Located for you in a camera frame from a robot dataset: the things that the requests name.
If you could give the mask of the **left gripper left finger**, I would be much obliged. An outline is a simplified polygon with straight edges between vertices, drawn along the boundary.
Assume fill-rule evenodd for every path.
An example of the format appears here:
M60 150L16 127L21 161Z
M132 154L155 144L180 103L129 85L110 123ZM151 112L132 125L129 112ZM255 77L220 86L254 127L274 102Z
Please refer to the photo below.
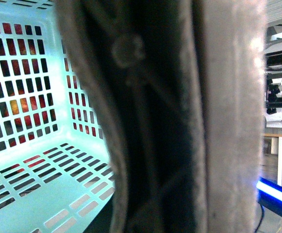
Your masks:
M55 2L57 24L64 47L81 86L85 89L99 119L115 175L113 215L110 232L123 233L128 213L127 142L118 108L94 53L86 28L85 10L79 0Z

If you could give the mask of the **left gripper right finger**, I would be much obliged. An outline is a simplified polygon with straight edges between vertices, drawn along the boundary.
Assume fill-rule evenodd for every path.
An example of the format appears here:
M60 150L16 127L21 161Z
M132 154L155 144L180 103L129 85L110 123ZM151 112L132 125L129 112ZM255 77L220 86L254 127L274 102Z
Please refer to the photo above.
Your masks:
M185 0L199 233L251 233L264 130L264 0Z

